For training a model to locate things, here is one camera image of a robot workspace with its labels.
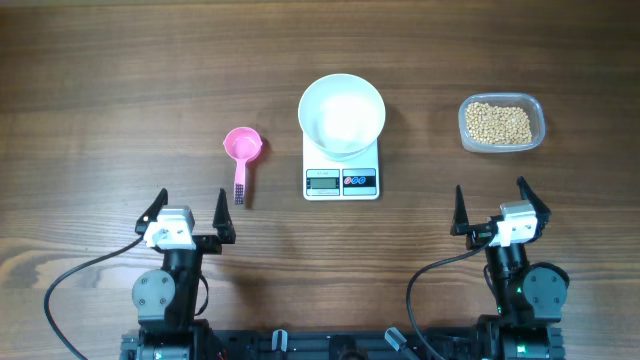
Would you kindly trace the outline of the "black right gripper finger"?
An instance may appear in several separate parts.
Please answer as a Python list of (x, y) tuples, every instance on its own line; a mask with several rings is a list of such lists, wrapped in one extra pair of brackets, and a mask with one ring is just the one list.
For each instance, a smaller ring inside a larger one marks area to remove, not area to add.
[(528, 200), (533, 206), (537, 218), (535, 234), (541, 235), (546, 225), (550, 221), (552, 212), (546, 206), (546, 204), (535, 194), (535, 192), (531, 189), (523, 176), (520, 176), (517, 179), (516, 183), (520, 191), (521, 199)]
[(461, 236), (469, 232), (469, 219), (460, 185), (455, 188), (454, 213), (450, 228), (452, 236)]

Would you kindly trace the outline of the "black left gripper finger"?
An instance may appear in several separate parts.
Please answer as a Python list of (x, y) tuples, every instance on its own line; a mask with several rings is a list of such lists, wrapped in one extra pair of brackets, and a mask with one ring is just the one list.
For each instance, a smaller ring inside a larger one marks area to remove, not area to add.
[(168, 191), (166, 188), (162, 188), (153, 203), (136, 221), (135, 233), (138, 235), (143, 235), (148, 229), (149, 225), (157, 220), (159, 212), (167, 204)]
[(236, 242), (236, 232), (229, 213), (226, 191), (223, 188), (219, 189), (212, 227), (216, 230), (221, 244)]

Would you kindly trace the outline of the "pink plastic measuring scoop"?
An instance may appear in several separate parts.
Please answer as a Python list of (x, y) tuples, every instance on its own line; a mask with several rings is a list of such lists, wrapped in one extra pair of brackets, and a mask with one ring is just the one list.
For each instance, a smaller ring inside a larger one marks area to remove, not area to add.
[(260, 135), (250, 127), (238, 127), (231, 130), (223, 141), (226, 153), (236, 163), (234, 175), (234, 202), (236, 205), (244, 203), (247, 164), (260, 155), (262, 145)]

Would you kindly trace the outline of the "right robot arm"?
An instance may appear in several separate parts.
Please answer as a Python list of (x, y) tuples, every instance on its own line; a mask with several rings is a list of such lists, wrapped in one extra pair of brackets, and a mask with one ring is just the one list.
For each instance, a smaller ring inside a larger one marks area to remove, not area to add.
[(570, 279), (560, 267), (529, 262), (525, 246), (542, 236), (551, 210), (526, 180), (517, 179), (521, 199), (500, 205), (500, 213), (471, 224), (456, 188), (451, 234), (465, 236), (466, 248), (486, 255), (485, 280), (497, 313), (482, 315), (469, 328), (439, 337), (447, 359), (563, 359), (561, 330)]

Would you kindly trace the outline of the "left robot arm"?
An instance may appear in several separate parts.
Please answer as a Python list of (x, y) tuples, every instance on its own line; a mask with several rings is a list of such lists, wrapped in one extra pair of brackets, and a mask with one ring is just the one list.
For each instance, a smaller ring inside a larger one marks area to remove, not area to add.
[(143, 273), (132, 288), (139, 331), (122, 337), (123, 360), (225, 359), (226, 349), (209, 322), (199, 320), (207, 302), (197, 304), (198, 288), (206, 285), (202, 273), (205, 255), (219, 255), (233, 244), (236, 232), (226, 192), (218, 194), (212, 227), (214, 234), (195, 235), (195, 219), (188, 206), (170, 206), (168, 191), (159, 192), (139, 217), (135, 232), (146, 246), (163, 255), (162, 266)]

